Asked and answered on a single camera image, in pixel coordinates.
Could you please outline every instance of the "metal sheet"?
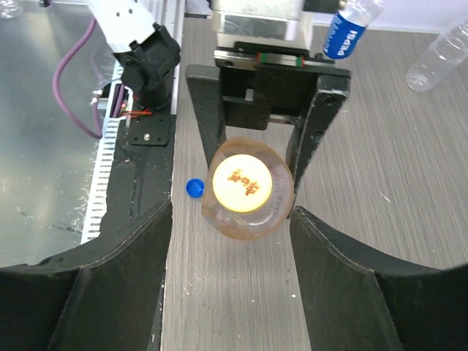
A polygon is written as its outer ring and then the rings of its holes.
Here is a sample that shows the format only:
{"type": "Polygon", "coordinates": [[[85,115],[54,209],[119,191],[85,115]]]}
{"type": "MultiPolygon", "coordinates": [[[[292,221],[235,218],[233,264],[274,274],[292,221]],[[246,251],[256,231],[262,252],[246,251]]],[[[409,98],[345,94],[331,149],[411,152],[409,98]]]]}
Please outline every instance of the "metal sheet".
{"type": "MultiPolygon", "coordinates": [[[[152,13],[154,13],[156,17],[156,21],[158,21],[157,18],[164,17],[163,22],[160,22],[160,23],[165,24],[167,26],[169,33],[173,35],[173,37],[177,40],[178,44],[181,45],[182,31],[183,31],[183,24],[184,24],[185,2],[182,0],[177,0],[177,1],[148,0],[144,2],[144,5],[147,6],[149,9],[152,8],[152,13]]],[[[175,72],[174,72],[174,78],[173,78],[174,79],[173,92],[172,92],[173,98],[171,102],[172,114],[176,113],[176,108],[177,108],[179,67],[180,65],[176,67],[175,72]]],[[[122,74],[122,67],[119,64],[116,64],[114,72],[113,72],[113,80],[118,80],[121,74],[122,74]]],[[[117,83],[120,83],[120,80],[118,82],[114,82],[114,85],[112,86],[110,90],[111,96],[115,94],[114,89],[115,89],[115,84],[117,83]]],[[[129,103],[129,106],[133,106],[133,98],[131,94],[130,94],[128,103],[129,103]]],[[[103,216],[107,213],[107,205],[109,205],[110,203],[111,208],[115,209],[115,207],[113,207],[113,204],[112,204],[112,202],[115,200],[115,198],[113,198],[113,196],[115,196],[115,193],[113,192],[112,185],[110,186],[111,189],[109,191],[108,184],[110,181],[111,168],[112,168],[113,174],[116,177],[119,177],[121,174],[115,174],[115,173],[120,173],[122,169],[118,167],[118,164],[119,164],[118,157],[117,158],[114,157],[119,121],[116,121],[115,118],[109,118],[110,109],[111,109],[111,106],[108,105],[106,119],[104,123],[104,128],[108,127],[108,129],[103,130],[105,134],[104,134],[104,137],[100,140],[99,149],[97,151],[96,164],[94,167],[94,175],[93,175],[92,182],[91,182],[88,206],[86,209],[86,217],[85,217],[84,225],[83,225],[83,234],[81,238],[82,244],[99,236],[102,227],[106,226],[106,224],[104,224],[103,226],[101,224],[102,224],[103,216]]],[[[148,125],[149,129],[144,131],[144,134],[142,130],[137,131],[135,129],[134,124],[130,123],[129,125],[127,125],[128,126],[128,138],[131,139],[130,143],[134,145],[146,144],[146,145],[153,145],[153,146],[155,145],[166,146],[169,142],[173,144],[173,139],[168,137],[168,135],[171,135],[174,130],[173,122],[171,122],[172,117],[169,115],[167,116],[161,115],[160,117],[161,118],[157,119],[159,120],[158,125],[156,124],[152,125],[154,124],[153,119],[146,121],[146,123],[149,122],[149,125],[148,125]]],[[[165,171],[162,171],[162,172],[159,171],[159,173],[161,173],[160,176],[162,176],[163,178],[164,177],[167,178],[165,173],[170,172],[170,170],[172,170],[172,167],[166,168],[165,171]]]]}
{"type": "Polygon", "coordinates": [[[213,0],[212,3],[215,11],[297,20],[301,16],[304,0],[272,0],[255,3],[249,0],[213,0]]]}
{"type": "MultiPolygon", "coordinates": [[[[315,31],[315,50],[325,39],[315,31]]],[[[433,40],[427,34],[370,31],[340,65],[351,96],[304,177],[298,204],[339,230],[394,256],[436,268],[468,260],[468,66],[427,94],[404,74],[433,40]]],[[[184,60],[214,64],[206,20],[187,19],[184,60]]],[[[163,350],[310,350],[288,223],[259,241],[225,238],[186,196],[206,176],[185,82],[177,123],[174,226],[167,262],[163,350]]],[[[229,129],[284,155],[291,128],[229,129]]]]}
{"type": "MultiPolygon", "coordinates": [[[[34,264],[80,243],[97,143],[63,114],[51,81],[90,20],[83,6],[28,2],[20,17],[0,21],[0,266],[34,264]]],[[[96,30],[61,82],[89,127],[91,93],[99,87],[94,69],[105,74],[106,63],[95,60],[103,43],[96,30]]]]}

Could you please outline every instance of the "orange plastic bottle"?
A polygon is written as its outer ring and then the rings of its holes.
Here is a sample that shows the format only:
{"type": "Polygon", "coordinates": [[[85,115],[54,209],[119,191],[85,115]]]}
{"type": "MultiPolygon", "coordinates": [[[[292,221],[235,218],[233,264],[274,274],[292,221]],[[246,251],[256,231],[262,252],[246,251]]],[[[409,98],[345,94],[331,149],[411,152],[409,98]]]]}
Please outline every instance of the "orange plastic bottle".
{"type": "Polygon", "coordinates": [[[234,137],[211,162],[202,215],[222,234],[252,240],[278,228],[293,199],[293,177],[283,159],[263,143],[234,137]]]}

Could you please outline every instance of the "clear plastic bottle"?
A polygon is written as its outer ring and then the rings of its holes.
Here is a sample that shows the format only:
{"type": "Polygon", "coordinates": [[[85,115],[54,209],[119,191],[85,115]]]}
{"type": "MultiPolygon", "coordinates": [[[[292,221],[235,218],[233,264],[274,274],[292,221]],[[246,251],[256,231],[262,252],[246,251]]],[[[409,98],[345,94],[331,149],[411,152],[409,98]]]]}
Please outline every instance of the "clear plastic bottle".
{"type": "Polygon", "coordinates": [[[458,18],[408,70],[407,85],[423,92],[435,87],[468,56],[468,16],[458,18]]]}
{"type": "Polygon", "coordinates": [[[278,228],[293,199],[293,177],[282,158],[263,143],[234,137],[211,162],[202,215],[222,234],[252,240],[278,228]]]}
{"type": "Polygon", "coordinates": [[[367,26],[383,11],[383,0],[348,0],[330,25],[323,52],[333,60],[351,55],[367,26]]]}
{"type": "Polygon", "coordinates": [[[0,0],[0,18],[14,18],[23,13],[23,0],[0,0]]]}

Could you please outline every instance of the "white wall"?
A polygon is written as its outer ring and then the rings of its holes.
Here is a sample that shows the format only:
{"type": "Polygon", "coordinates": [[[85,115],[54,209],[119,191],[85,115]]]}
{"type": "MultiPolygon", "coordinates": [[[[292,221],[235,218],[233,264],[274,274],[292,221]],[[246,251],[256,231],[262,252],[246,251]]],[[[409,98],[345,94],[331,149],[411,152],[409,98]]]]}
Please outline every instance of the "white wall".
{"type": "MultiPolygon", "coordinates": [[[[371,27],[438,32],[458,15],[468,15],[468,0],[384,0],[384,5],[384,12],[371,27]]],[[[188,0],[187,12],[209,13],[206,0],[188,0]]],[[[331,17],[316,14],[315,23],[328,24],[331,17]]]]}

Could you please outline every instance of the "purple cable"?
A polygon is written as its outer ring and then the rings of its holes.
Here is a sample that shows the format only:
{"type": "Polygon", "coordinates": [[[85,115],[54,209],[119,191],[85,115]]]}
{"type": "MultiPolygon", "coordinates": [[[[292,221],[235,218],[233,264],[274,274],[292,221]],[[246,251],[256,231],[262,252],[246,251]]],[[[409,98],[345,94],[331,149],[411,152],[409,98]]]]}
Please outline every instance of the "purple cable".
{"type": "Polygon", "coordinates": [[[122,103],[124,102],[124,95],[125,95],[125,87],[124,87],[124,84],[121,84],[118,90],[118,97],[116,100],[116,105],[114,106],[113,113],[111,114],[112,118],[118,117],[118,113],[122,109],[122,103]]]}
{"type": "Polygon", "coordinates": [[[53,74],[53,79],[52,79],[52,90],[53,94],[57,100],[58,105],[61,107],[61,109],[70,117],[72,122],[76,124],[77,127],[79,127],[81,130],[83,130],[87,135],[90,137],[93,137],[95,139],[101,139],[102,138],[102,127],[100,125],[100,120],[99,120],[99,111],[97,110],[97,102],[93,103],[93,115],[94,115],[94,124],[97,129],[97,133],[93,132],[92,130],[88,129],[87,126],[84,125],[82,121],[80,121],[75,114],[69,109],[67,104],[64,101],[63,96],[61,95],[60,92],[60,78],[62,73],[64,72],[65,67],[68,65],[68,63],[73,59],[73,56],[76,55],[76,53],[86,44],[86,42],[89,40],[91,35],[93,34],[94,29],[96,28],[96,19],[92,19],[91,22],[89,23],[88,29],[86,29],[86,33],[81,37],[80,40],[75,44],[75,46],[68,52],[67,55],[61,60],[60,64],[58,64],[57,69],[55,73],[53,74]]]}

